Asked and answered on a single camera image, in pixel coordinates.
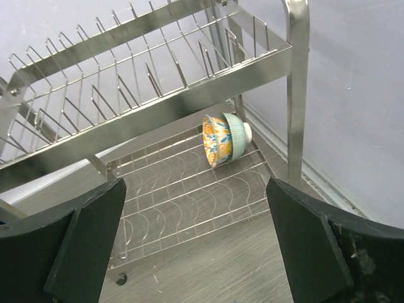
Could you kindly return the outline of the stainless steel dish rack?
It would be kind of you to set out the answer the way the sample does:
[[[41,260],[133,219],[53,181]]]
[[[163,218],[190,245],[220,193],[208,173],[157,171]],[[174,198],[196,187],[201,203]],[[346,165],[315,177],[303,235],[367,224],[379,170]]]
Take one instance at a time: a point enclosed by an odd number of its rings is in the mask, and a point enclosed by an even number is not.
[[[35,124],[39,113],[24,101],[32,83],[46,79],[146,33],[185,18],[213,5],[212,1],[174,1],[153,11],[101,32],[71,47],[24,66],[9,82],[1,83],[1,133],[11,128],[15,115],[26,116]],[[1,167],[1,190],[7,191],[79,162],[90,155],[158,129],[178,119],[211,107],[283,76],[287,77],[288,98],[288,182],[300,184],[306,111],[310,12],[307,1],[284,1],[287,19],[285,39],[272,32],[265,22],[250,16],[237,3],[229,18],[252,35],[255,43],[267,48],[262,56],[209,72],[204,80],[185,84],[169,94],[158,92],[145,105],[130,107],[98,124],[61,139],[49,127],[35,127],[35,134],[47,146],[24,151],[16,161]]]

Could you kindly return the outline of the green grid back bowl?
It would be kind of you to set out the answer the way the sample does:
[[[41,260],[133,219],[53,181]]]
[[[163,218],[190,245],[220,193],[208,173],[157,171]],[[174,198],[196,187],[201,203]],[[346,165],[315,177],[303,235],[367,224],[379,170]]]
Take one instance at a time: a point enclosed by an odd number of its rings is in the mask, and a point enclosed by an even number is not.
[[[250,125],[235,114],[222,112],[220,117],[224,118],[230,129],[232,154],[229,162],[231,162],[238,159],[244,153],[247,145],[253,139],[253,132]]]

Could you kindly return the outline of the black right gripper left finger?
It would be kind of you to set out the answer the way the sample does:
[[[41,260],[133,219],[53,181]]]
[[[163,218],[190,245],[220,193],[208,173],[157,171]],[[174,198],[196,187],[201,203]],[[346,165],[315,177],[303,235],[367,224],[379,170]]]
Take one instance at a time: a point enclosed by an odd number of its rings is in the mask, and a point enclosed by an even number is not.
[[[98,302],[125,198],[117,178],[1,225],[1,302]]]

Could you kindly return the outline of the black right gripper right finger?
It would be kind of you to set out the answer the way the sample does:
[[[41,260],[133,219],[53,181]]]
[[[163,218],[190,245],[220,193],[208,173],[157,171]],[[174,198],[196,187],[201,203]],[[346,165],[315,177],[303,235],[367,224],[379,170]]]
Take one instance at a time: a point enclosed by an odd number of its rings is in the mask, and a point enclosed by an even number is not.
[[[294,302],[403,302],[403,229],[274,177],[266,194]]]

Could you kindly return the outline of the yellow orange back bowl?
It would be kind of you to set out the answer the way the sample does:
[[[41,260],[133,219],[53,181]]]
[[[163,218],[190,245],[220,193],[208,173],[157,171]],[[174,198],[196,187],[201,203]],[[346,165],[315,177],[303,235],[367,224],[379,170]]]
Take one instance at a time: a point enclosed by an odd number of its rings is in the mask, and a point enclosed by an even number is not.
[[[215,168],[232,156],[232,136],[224,118],[205,115],[202,123],[203,146],[208,163]]]

